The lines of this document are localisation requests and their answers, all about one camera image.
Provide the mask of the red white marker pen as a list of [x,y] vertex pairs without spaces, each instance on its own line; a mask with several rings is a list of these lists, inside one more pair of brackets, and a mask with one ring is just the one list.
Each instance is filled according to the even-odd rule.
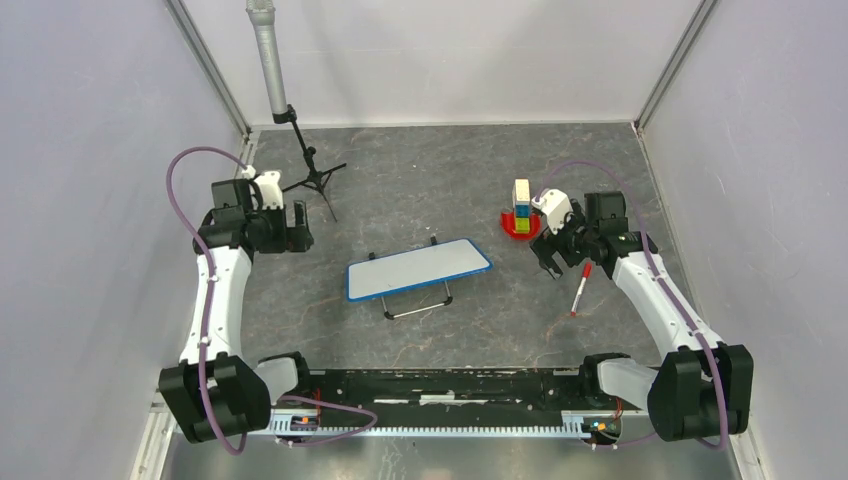
[[575,296],[574,296],[574,299],[573,299],[573,302],[572,302],[572,305],[571,305],[571,309],[570,309],[570,316],[571,317],[575,317],[577,315],[579,303],[580,303],[580,300],[581,300],[581,298],[584,294],[585,287],[586,287],[587,281],[588,281],[588,279],[591,275],[592,269],[593,269],[593,265],[592,265],[591,262],[587,262],[583,267],[581,277],[580,277],[580,282],[579,282],[578,287],[576,289]]

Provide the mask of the blue framed whiteboard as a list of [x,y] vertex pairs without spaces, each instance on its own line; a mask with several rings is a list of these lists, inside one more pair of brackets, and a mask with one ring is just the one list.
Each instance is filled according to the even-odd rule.
[[[374,252],[365,260],[354,262],[345,271],[345,294],[351,303],[378,299],[383,316],[397,320],[451,305],[454,296],[450,283],[454,280],[486,273],[492,261],[470,239],[440,242],[431,236],[429,243],[411,250],[379,256]],[[444,288],[445,299],[433,305],[406,312],[392,312],[386,298],[432,285]]]

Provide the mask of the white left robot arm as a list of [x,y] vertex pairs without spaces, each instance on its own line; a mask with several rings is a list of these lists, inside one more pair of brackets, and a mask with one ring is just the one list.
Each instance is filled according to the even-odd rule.
[[192,326],[176,365],[158,390],[191,443],[268,426],[271,394],[242,357],[244,293],[256,254],[306,252],[314,243],[304,202],[287,223],[281,173],[215,182],[214,206],[192,236],[198,289]]

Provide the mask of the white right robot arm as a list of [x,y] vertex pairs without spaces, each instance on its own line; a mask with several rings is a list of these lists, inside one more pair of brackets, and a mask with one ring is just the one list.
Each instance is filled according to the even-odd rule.
[[580,400],[602,408],[615,397],[648,414],[666,442],[700,440],[712,448],[747,431],[754,360],[715,333],[667,273],[650,236],[631,229],[620,191],[583,202],[557,189],[532,199],[544,228],[531,249],[552,277],[564,266],[600,267],[635,307],[662,356],[650,368],[618,353],[589,355],[577,382]]

